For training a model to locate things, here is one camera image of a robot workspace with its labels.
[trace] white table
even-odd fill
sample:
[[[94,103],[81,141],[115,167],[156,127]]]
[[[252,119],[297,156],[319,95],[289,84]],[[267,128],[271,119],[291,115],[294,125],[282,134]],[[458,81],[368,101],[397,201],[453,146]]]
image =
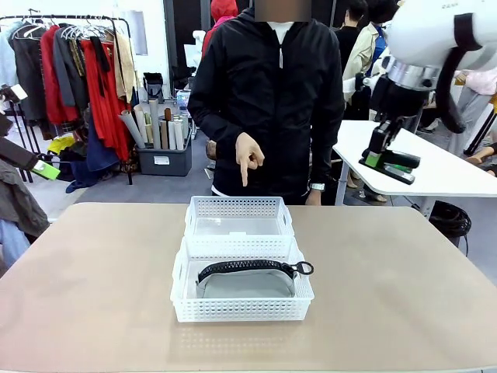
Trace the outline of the white table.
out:
[[[377,193],[424,197],[421,212],[426,218],[431,215],[436,197],[497,197],[497,178],[406,130],[399,132],[390,149],[421,158],[419,168],[412,172],[415,176],[412,185],[359,164],[377,125],[367,120],[342,122],[339,140],[334,146],[343,160],[335,201],[337,206],[343,205],[349,168]]]

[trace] black zipper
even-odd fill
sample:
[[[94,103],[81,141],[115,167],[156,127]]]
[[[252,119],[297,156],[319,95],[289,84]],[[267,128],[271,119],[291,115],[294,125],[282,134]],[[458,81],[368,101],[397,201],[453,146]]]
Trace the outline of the black zipper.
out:
[[[220,262],[211,264],[199,273],[199,283],[211,274],[230,274],[242,272],[244,270],[280,270],[293,279],[295,273],[309,275],[314,273],[314,267],[308,262],[299,262],[293,266],[275,260],[232,260],[230,262]]]

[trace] white basket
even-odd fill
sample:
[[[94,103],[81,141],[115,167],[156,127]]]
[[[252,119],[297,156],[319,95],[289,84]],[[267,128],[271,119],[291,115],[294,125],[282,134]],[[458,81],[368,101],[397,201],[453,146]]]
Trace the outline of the white basket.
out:
[[[303,320],[314,299],[308,276],[295,279],[294,298],[197,299],[196,279],[208,265],[227,260],[304,261],[294,237],[184,237],[172,271],[171,301],[179,322]]]
[[[185,235],[294,235],[281,197],[192,197]]]

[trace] label on bin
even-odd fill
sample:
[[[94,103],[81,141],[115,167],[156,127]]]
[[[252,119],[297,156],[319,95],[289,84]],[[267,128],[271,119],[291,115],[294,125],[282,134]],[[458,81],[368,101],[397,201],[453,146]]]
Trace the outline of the label on bin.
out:
[[[169,164],[169,157],[161,156],[161,157],[154,157],[154,163],[156,165],[168,165]]]

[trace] gray storage bin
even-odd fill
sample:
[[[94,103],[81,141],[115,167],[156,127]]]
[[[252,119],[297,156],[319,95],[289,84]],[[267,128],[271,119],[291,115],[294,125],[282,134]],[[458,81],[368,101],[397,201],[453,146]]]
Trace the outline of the gray storage bin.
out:
[[[137,149],[144,175],[186,176],[192,168],[191,129],[184,150]]]

